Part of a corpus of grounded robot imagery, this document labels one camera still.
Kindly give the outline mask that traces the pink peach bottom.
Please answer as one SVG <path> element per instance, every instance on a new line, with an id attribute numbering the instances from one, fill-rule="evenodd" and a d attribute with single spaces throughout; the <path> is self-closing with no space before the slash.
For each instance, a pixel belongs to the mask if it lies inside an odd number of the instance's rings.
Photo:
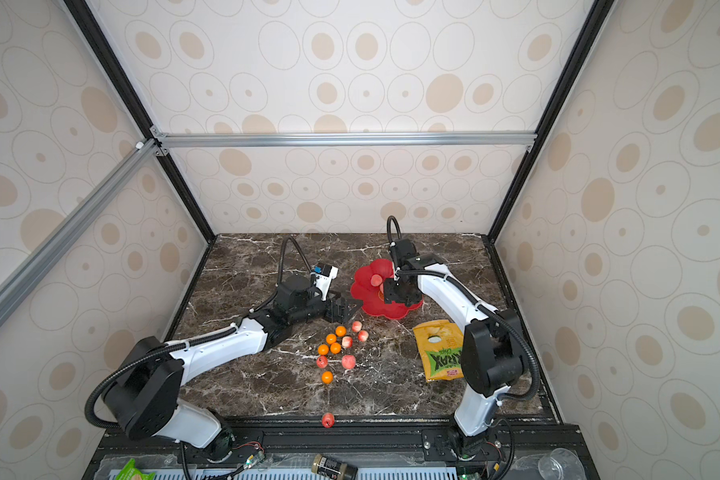
<path id="1" fill-rule="evenodd" d="M 335 425 L 335 416 L 332 413 L 325 413 L 322 416 L 321 424 L 324 428 L 332 428 Z"/>

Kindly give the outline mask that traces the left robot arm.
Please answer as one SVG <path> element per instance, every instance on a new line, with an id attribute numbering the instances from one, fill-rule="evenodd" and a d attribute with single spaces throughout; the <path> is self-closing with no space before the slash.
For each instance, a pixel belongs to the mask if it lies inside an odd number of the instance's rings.
<path id="1" fill-rule="evenodd" d="M 220 414 L 182 400 L 180 391 L 210 370 L 282 343 L 302 323 L 322 318 L 348 325 L 361 303 L 331 290 L 337 268 L 307 268 L 307 275 L 279 270 L 269 297 L 226 328 L 185 340 L 140 340 L 89 394 L 86 421 L 118 428 L 131 440 L 162 437 L 202 450 L 213 461 L 226 458 L 234 441 L 231 427 Z"/>

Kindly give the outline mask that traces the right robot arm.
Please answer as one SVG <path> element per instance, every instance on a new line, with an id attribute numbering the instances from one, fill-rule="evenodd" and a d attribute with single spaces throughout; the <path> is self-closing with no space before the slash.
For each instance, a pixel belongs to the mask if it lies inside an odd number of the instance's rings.
<path id="1" fill-rule="evenodd" d="M 393 215 L 386 220 L 386 234 L 393 276 L 383 283 L 384 301 L 410 307 L 427 296 L 463 334 L 459 365 L 467 387 L 453 418 L 461 437 L 477 437 L 489 429 L 502 401 L 531 400 L 541 386 L 540 365 L 517 312 L 488 304 L 442 259 L 419 253 Z"/>

